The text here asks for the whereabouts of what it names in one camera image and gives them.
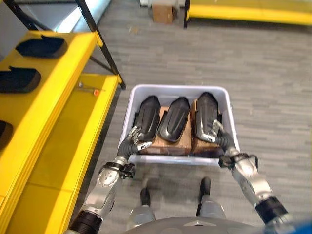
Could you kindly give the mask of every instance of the plastic bin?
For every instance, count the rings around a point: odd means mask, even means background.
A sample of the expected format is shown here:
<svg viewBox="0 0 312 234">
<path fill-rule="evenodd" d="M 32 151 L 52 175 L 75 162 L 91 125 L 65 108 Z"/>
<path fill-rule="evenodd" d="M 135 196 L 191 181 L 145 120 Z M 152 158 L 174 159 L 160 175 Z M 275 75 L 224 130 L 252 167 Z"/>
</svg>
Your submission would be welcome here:
<svg viewBox="0 0 312 234">
<path fill-rule="evenodd" d="M 212 93 L 218 101 L 219 110 L 222 113 L 222 124 L 226 131 L 228 131 L 232 135 L 236 148 L 239 150 L 229 94 L 226 89 L 218 86 L 155 84 L 140 84 L 135 86 L 130 93 L 129 104 L 119 144 L 122 142 L 129 130 L 132 128 L 135 113 L 139 111 L 141 103 L 148 96 L 155 95 L 158 97 L 159 102 L 162 106 L 169 106 L 172 101 L 181 96 L 186 97 L 189 100 L 189 103 L 192 104 L 193 100 L 198 98 L 203 92 Z M 218 159 L 216 158 L 137 154 L 131 155 L 129 158 L 129 162 L 218 165 Z"/>
</svg>

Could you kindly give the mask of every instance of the black metal frame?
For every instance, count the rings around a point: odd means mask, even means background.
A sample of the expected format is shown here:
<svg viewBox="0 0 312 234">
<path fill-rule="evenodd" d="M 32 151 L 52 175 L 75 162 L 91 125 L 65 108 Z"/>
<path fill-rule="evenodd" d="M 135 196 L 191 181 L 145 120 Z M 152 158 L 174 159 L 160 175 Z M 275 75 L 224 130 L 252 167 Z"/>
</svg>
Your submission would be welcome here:
<svg viewBox="0 0 312 234">
<path fill-rule="evenodd" d="M 16 1 L 17 5 L 76 4 L 75 0 Z"/>
<path fill-rule="evenodd" d="M 183 27 L 187 28 L 187 24 L 189 22 L 189 19 L 187 18 L 187 14 L 189 12 L 190 9 L 190 2 L 191 0 L 185 0 L 185 6 L 184 6 L 184 24 Z"/>
<path fill-rule="evenodd" d="M 48 30 L 48 31 L 52 31 L 50 28 L 46 27 L 45 25 L 43 25 L 42 23 L 40 23 L 39 21 L 37 21 L 36 19 L 30 17 L 29 15 L 27 15 L 26 13 L 24 13 L 22 11 L 22 9 L 19 7 L 19 5 L 14 1 L 14 0 L 3 0 L 4 3 L 10 8 L 10 10 L 16 15 L 17 18 L 19 18 L 19 20 L 25 25 L 25 27 L 28 30 L 38 30 L 37 27 L 35 25 L 37 25 L 38 27 L 42 28 L 43 30 Z M 51 4 L 51 3 L 55 3 L 56 1 L 44 1 L 44 2 L 40 2 L 40 4 Z M 98 29 L 98 26 L 96 24 L 96 22 L 94 21 L 91 12 L 86 4 L 86 2 L 84 0 L 75 0 L 75 1 L 67 1 L 69 2 L 73 2 L 76 3 L 78 8 L 80 9 L 84 19 L 86 20 L 91 32 L 97 32 L 99 39 L 102 42 L 102 46 L 100 46 L 100 49 L 102 51 L 102 53 L 104 54 L 108 64 L 110 67 L 106 66 L 105 64 L 103 64 L 101 61 L 99 61 L 98 59 L 96 59 L 93 56 L 90 56 L 90 60 L 95 62 L 96 64 L 100 65 L 101 67 L 103 67 L 104 69 L 108 70 L 109 72 L 113 73 L 114 75 L 119 75 L 120 79 L 121 79 L 121 88 L 122 89 L 126 89 L 126 84 L 124 83 L 119 70 L 117 69 L 117 66 L 107 48 L 107 46 L 104 43 L 104 39 Z"/>
</svg>

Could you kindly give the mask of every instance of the cardboard box on floor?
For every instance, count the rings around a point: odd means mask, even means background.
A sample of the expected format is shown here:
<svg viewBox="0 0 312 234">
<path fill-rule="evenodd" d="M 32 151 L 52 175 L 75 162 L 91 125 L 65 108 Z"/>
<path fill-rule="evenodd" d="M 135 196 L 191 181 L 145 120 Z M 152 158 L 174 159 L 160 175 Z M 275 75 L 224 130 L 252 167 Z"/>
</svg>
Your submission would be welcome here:
<svg viewBox="0 0 312 234">
<path fill-rule="evenodd" d="M 195 99 L 192 103 L 192 106 L 191 106 L 191 111 L 190 111 L 190 114 L 191 114 L 191 126 L 192 126 L 192 136 L 193 136 L 193 140 L 192 140 L 192 150 L 191 150 L 191 153 L 196 155 L 196 154 L 201 154 L 201 153 L 204 153 L 204 152 L 211 152 L 213 153 L 212 151 L 219 151 L 219 146 L 217 144 L 214 144 L 214 143 L 209 143 L 209 142 L 205 142 L 205 141 L 202 141 L 200 139 L 198 139 L 196 137 L 196 134 L 195 134 L 195 114 L 196 114 L 196 102 L 197 102 L 197 99 Z"/>
<path fill-rule="evenodd" d="M 161 107 L 160 108 L 160 119 L 162 118 L 165 111 L 168 110 L 169 107 Z M 179 156 L 187 156 L 192 147 L 192 138 L 191 138 L 191 117 L 188 115 L 188 121 L 184 128 L 183 134 L 181 136 L 180 141 L 176 143 L 170 143 L 166 140 L 163 140 L 158 135 L 156 135 L 153 144 L 151 147 L 142 150 L 142 155 L 179 155 Z"/>
<path fill-rule="evenodd" d="M 153 21 L 156 23 L 172 23 L 176 16 L 176 0 L 153 0 Z"/>
</svg>

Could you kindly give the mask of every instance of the yellow shelf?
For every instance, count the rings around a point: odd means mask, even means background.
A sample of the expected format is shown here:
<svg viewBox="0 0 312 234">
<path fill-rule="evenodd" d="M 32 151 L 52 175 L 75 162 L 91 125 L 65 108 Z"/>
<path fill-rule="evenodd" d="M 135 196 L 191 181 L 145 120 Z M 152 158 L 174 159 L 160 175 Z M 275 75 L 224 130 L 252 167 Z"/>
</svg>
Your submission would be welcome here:
<svg viewBox="0 0 312 234">
<path fill-rule="evenodd" d="M 61 234 L 67 228 L 118 76 L 81 75 L 99 96 L 74 90 L 44 145 L 7 234 Z"/>
<path fill-rule="evenodd" d="M 60 58 L 30 58 L 15 49 L 0 63 L 36 68 L 39 86 L 27 94 L 0 94 L 0 119 L 13 125 L 10 143 L 0 151 L 0 234 L 4 233 L 43 145 L 96 45 L 95 33 L 60 34 L 29 31 L 22 40 L 41 35 L 62 37 L 68 49 Z"/>
<path fill-rule="evenodd" d="M 305 0 L 191 0 L 189 17 L 312 25 Z"/>
</svg>

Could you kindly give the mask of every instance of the floor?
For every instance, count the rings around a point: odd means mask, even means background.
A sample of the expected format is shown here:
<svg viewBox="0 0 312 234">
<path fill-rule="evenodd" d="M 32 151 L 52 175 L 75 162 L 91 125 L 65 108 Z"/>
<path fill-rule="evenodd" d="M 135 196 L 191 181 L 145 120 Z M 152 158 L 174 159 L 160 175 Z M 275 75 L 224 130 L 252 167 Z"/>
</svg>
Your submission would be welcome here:
<svg viewBox="0 0 312 234">
<path fill-rule="evenodd" d="M 94 186 L 100 166 L 116 156 L 131 89 L 161 83 L 226 88 L 241 150 L 259 157 L 259 172 L 295 218 L 311 215 L 311 29 L 199 19 L 191 20 L 187 30 L 182 25 L 182 10 L 173 24 L 156 24 L 137 0 L 112 1 L 100 20 L 127 90 L 119 90 L 114 100 L 74 214 Z M 101 53 L 94 55 L 100 58 Z M 93 63 L 86 71 L 104 72 Z M 157 219 L 195 215 L 199 183 L 206 175 L 213 182 L 211 196 L 223 205 L 228 219 L 262 225 L 227 169 L 139 164 L 135 179 L 123 181 L 99 233 L 125 231 L 147 176 L 152 178 Z"/>
</svg>

